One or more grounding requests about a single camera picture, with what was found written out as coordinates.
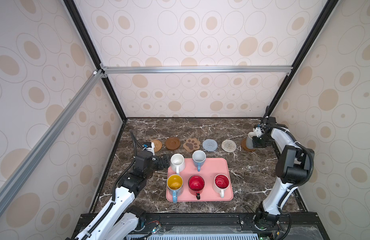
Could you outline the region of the grey mug white inside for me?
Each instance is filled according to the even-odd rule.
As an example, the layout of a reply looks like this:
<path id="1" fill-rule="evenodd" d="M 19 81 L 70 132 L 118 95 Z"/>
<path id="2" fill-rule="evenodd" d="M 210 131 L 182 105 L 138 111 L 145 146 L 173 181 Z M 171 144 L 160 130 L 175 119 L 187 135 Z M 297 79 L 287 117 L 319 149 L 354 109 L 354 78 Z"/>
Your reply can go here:
<path id="1" fill-rule="evenodd" d="M 254 143 L 253 143 L 253 137 L 255 137 L 256 134 L 254 132 L 248 133 L 247 139 L 246 139 L 246 148 L 249 150 L 254 149 Z"/>

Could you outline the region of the dark brown wooden coaster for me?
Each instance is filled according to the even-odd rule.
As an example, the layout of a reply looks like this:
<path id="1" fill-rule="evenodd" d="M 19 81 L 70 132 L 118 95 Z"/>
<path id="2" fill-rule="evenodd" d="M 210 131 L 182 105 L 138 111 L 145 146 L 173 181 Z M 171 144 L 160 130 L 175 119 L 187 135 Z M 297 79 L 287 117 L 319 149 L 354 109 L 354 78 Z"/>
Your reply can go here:
<path id="1" fill-rule="evenodd" d="M 165 141 L 165 146 L 168 150 L 177 150 L 180 147 L 180 140 L 177 137 L 168 138 Z"/>

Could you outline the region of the brown wooden round coaster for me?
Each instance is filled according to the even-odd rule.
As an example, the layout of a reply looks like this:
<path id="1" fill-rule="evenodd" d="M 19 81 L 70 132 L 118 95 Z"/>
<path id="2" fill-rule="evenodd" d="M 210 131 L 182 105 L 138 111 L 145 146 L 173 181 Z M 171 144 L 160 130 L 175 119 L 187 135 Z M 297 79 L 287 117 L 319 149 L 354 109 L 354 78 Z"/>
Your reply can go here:
<path id="1" fill-rule="evenodd" d="M 249 149 L 249 148 L 247 148 L 247 146 L 246 146 L 246 142 L 247 142 L 247 140 L 246 140 L 246 139 L 243 139 L 243 140 L 242 140 L 242 142 L 241 142 L 241 147 L 242 147 L 245 151 L 247 151 L 247 152 L 254 152 L 254 151 L 255 151 L 255 149 Z"/>

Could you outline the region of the cork paw print coaster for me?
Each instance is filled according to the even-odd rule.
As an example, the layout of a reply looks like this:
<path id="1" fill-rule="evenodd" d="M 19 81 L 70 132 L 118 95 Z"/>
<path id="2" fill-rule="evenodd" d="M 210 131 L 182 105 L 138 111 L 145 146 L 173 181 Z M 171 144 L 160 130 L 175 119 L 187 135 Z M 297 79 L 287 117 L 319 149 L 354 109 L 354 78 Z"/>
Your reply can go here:
<path id="1" fill-rule="evenodd" d="M 183 144 L 183 147 L 187 152 L 192 153 L 200 149 L 200 144 L 201 142 L 196 138 L 187 139 Z"/>

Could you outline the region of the blue floral mug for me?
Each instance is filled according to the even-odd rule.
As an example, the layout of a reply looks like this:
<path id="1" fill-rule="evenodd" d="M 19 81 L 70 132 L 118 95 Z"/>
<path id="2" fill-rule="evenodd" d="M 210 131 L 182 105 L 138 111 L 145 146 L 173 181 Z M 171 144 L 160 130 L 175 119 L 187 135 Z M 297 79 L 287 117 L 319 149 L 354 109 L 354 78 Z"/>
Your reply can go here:
<path id="1" fill-rule="evenodd" d="M 197 168 L 198 172 L 200 172 L 201 167 L 203 166 L 207 158 L 206 153 L 201 150 L 197 150 L 193 153 L 192 158 L 195 167 Z"/>

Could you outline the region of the multicolour woven round coaster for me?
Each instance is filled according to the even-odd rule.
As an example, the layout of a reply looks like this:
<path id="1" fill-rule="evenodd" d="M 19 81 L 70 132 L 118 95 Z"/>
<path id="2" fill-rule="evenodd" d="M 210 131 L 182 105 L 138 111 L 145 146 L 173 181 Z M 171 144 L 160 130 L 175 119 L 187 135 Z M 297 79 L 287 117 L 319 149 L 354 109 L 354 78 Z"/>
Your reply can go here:
<path id="1" fill-rule="evenodd" d="M 224 140 L 221 147 L 227 153 L 233 153 L 237 149 L 236 143 L 232 140 Z"/>

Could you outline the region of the light blue woven coaster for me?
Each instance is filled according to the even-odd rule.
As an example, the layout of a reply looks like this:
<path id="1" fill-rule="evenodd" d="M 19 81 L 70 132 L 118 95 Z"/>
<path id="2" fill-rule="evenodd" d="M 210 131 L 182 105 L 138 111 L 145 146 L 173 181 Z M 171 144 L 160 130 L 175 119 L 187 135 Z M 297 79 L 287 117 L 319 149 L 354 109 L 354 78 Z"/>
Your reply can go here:
<path id="1" fill-rule="evenodd" d="M 212 139 L 203 141 L 203 148 L 207 152 L 214 152 L 218 148 L 218 143 Z"/>

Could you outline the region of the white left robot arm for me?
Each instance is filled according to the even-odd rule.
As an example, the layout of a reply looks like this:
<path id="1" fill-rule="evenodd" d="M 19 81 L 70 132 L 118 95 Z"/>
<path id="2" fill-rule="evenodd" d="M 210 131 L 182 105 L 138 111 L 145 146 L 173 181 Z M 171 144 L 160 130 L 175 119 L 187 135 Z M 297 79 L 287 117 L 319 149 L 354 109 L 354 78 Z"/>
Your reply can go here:
<path id="1" fill-rule="evenodd" d="M 143 210 L 129 205 L 156 171 L 169 168 L 171 155 L 154 156 L 141 151 L 118 177 L 112 188 L 112 197 L 97 216 L 75 237 L 76 240 L 121 240 L 143 223 Z"/>

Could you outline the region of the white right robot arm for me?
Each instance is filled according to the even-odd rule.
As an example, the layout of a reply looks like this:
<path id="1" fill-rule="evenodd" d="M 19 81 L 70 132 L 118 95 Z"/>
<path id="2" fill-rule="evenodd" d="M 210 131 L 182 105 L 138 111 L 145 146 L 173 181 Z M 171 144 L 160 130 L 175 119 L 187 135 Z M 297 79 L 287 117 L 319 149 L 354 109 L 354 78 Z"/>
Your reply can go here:
<path id="1" fill-rule="evenodd" d="M 277 224 L 290 195 L 311 178 L 315 153 L 298 142 L 287 128 L 278 125 L 259 125 L 250 136 L 253 148 L 275 145 L 280 152 L 275 168 L 276 182 L 254 217 L 256 227 L 262 231 Z"/>

